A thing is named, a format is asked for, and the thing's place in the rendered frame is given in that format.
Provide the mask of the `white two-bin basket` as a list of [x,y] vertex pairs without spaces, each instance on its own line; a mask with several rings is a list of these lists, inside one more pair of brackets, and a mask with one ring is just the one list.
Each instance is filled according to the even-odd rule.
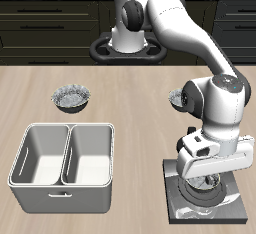
[[33,123],[8,185],[27,213],[105,213],[111,206],[114,126]]

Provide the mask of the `dark kitchen cupboards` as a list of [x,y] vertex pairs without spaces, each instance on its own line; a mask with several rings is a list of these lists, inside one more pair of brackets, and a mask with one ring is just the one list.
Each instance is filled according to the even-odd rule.
[[[98,65],[90,46],[115,25],[114,0],[0,0],[0,65]],[[158,65],[198,63],[167,49]]]

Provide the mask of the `dark grey stove plate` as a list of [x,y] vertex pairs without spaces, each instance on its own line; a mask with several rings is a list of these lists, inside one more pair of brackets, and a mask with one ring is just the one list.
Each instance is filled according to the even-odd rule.
[[248,220],[232,172],[220,175],[211,191],[196,191],[176,171],[175,159],[164,159],[163,174],[170,224],[245,224]]

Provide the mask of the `small grey speckled bowl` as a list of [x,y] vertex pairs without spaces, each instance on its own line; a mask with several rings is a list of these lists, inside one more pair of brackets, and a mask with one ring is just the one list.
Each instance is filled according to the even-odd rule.
[[[215,179],[214,185],[208,185],[206,183],[206,177],[212,176]],[[212,174],[212,175],[205,175],[199,176],[194,178],[186,179],[186,183],[196,191],[211,191],[216,188],[220,183],[220,175],[219,174]]]

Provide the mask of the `flat black base plate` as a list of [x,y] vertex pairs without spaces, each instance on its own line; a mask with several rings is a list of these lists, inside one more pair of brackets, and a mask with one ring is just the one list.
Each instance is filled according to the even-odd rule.
[[158,65],[167,55],[167,49],[152,32],[130,33],[125,37],[103,32],[89,50],[98,65],[144,66]]

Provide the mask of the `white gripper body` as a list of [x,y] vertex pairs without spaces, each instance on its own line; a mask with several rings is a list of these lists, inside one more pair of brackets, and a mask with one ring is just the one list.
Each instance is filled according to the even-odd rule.
[[253,137],[240,137],[234,154],[224,157],[193,158],[185,148],[179,152],[176,170],[183,179],[249,168],[253,162]]

